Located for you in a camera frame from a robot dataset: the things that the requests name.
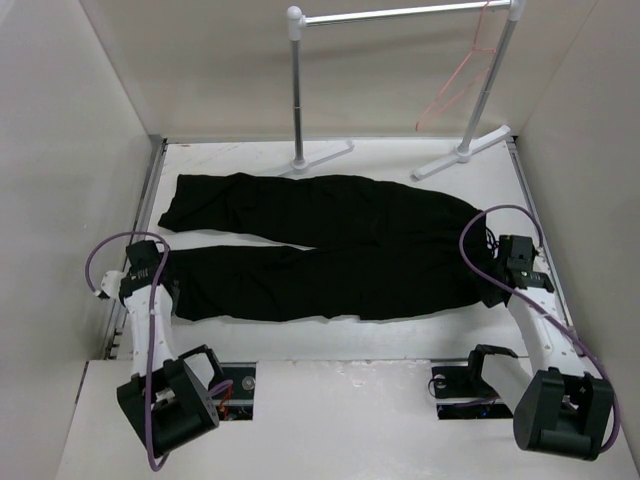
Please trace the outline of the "black trousers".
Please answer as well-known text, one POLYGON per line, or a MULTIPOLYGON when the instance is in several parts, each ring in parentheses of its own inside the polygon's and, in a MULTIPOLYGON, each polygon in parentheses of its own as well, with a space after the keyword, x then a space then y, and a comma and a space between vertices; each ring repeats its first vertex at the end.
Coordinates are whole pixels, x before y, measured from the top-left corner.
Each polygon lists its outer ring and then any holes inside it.
POLYGON ((500 300, 478 210, 457 197, 359 176, 182 175, 158 222, 264 244, 175 250, 177 315, 285 322, 389 320, 500 300))

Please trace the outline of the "pink wire hanger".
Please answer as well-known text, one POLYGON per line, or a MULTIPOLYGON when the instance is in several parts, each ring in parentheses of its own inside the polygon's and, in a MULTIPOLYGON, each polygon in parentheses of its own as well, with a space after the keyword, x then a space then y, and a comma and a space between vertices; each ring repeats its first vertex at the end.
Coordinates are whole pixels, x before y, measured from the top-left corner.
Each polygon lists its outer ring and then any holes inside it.
POLYGON ((490 63, 497 50, 495 46, 482 44, 484 17, 491 5, 492 1, 486 1, 483 5, 468 52, 416 120, 416 132, 424 131, 434 123, 488 74, 490 63))

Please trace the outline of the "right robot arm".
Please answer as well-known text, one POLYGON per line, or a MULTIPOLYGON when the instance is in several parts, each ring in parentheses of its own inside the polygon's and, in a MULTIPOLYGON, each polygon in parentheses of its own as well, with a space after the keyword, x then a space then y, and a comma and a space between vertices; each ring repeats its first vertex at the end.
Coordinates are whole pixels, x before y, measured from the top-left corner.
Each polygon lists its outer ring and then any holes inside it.
POLYGON ((475 395, 494 390, 500 396, 520 449, 593 461, 602 452, 614 389, 588 371, 583 349, 548 320, 556 295, 549 276, 535 269, 535 256, 531 238, 501 236, 494 275, 510 288, 502 301, 521 332, 531 370, 509 349, 479 346, 482 359, 464 370, 464 384, 475 395))

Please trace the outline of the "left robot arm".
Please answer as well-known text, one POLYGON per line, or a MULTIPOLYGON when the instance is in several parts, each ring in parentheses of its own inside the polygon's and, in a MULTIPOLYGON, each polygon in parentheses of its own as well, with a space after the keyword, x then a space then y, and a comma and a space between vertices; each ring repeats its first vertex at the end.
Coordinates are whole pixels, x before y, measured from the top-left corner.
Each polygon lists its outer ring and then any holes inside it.
POLYGON ((152 240, 126 248, 130 267, 119 298, 133 337, 131 379, 116 390, 118 405, 145 447, 151 463, 216 429, 220 420, 214 397, 224 373, 206 345, 177 354, 171 319, 177 283, 167 270, 168 253, 152 240))

